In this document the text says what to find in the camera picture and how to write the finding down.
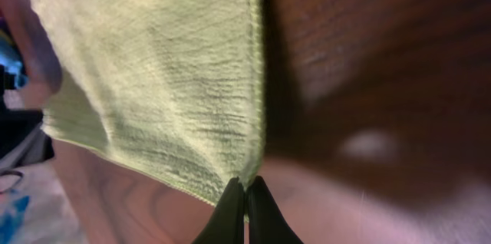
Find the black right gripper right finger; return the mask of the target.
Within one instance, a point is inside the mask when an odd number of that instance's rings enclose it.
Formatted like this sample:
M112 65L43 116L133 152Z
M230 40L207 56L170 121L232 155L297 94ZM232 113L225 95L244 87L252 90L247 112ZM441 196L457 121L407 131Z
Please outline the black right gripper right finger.
M247 190L250 244L303 244L285 221L264 179Z

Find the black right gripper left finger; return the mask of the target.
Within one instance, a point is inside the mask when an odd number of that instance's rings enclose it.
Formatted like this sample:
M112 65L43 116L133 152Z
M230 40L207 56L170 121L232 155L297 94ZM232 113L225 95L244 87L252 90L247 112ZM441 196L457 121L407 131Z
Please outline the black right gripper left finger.
M243 244L244 211L244 187L238 177L232 178L193 244Z

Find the light green microfiber cloth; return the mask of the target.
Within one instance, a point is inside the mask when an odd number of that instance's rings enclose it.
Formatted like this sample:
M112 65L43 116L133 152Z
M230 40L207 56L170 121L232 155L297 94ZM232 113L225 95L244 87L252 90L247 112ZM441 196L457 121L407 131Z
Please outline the light green microfiber cloth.
M31 0L59 60L44 131L214 205L262 162L261 0Z

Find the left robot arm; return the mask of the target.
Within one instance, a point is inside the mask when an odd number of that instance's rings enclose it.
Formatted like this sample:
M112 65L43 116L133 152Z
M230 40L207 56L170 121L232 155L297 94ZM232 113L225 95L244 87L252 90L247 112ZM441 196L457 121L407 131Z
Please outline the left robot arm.
M52 140L41 129L40 110L11 110L4 101L14 89L14 75L1 66L1 173L54 158Z

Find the blue folded cloth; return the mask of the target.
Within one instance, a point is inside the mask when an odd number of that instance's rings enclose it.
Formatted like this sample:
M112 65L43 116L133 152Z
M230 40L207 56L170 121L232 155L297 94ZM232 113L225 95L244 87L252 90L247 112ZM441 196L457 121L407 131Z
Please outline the blue folded cloth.
M9 76L11 89L23 88L28 83L24 62L8 32L1 30L1 66Z

